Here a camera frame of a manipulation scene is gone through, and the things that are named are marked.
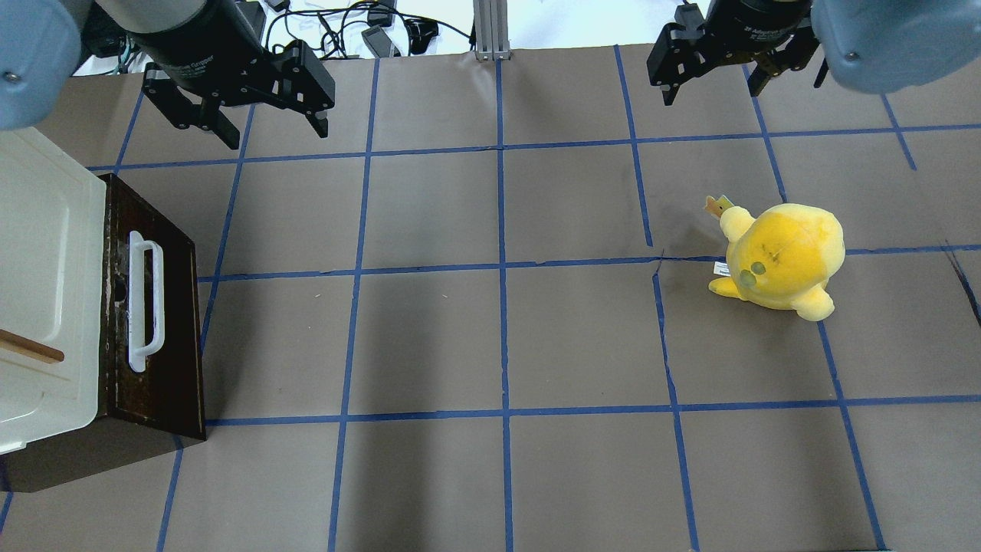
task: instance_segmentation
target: white handle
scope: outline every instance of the white handle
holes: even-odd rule
[[[153,259],[153,339],[146,342],[143,253]],[[164,250],[156,242],[144,240],[139,232],[129,232],[129,367],[146,370],[146,358],[164,346]]]

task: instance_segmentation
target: metal post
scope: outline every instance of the metal post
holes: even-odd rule
[[[474,0],[474,28],[477,32],[477,59],[511,59],[507,39],[507,0]]]

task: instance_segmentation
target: wooden stick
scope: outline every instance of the wooden stick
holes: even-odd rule
[[[57,349],[37,343],[36,341],[17,334],[12,334],[6,330],[0,330],[0,349],[20,353],[26,357],[31,357],[32,359],[37,359],[49,364],[61,362],[65,359],[65,354]]]

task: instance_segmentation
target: plush toy arm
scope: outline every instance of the plush toy arm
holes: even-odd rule
[[[726,239],[732,243],[741,238],[755,221],[756,219],[752,218],[752,215],[745,208],[729,207],[722,212],[719,225],[722,227],[722,233],[726,235]]]
[[[814,286],[809,292],[791,302],[801,318],[817,322],[824,320],[835,310],[835,302],[821,286]]]
[[[746,298],[740,295],[739,289],[736,288],[736,282],[733,282],[733,279],[730,278],[729,276],[726,276],[724,278],[716,278],[711,282],[709,282],[708,291],[712,292],[713,294],[720,295],[722,297],[742,299],[743,301],[746,300]]]

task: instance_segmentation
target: stuffed animal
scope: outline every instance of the stuffed animal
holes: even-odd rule
[[[725,195],[709,197],[705,210],[719,217],[729,240],[730,276],[713,280],[712,292],[767,308],[796,310],[805,320],[835,309],[824,291],[845,261],[842,225],[824,209],[784,203],[752,218]]]

